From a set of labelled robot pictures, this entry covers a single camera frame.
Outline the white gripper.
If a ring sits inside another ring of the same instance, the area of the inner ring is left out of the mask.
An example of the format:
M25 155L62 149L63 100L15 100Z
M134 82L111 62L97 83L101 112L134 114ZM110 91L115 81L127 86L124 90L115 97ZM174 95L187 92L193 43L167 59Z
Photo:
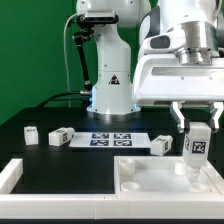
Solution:
M141 106L171 102L169 110L179 133L190 130L181 102L210 102L209 126L218 130L224 111L224 59L218 53L215 28L177 25L145 38L139 49L132 98Z

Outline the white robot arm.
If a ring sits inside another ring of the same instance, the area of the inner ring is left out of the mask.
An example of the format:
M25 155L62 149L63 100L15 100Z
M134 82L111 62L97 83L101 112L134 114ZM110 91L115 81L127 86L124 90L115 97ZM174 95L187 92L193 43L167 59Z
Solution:
M210 129L224 111L224 59L218 15L223 0L77 0L81 38L97 45L98 80L88 112L106 119L167 105L181 132L181 108L209 106Z

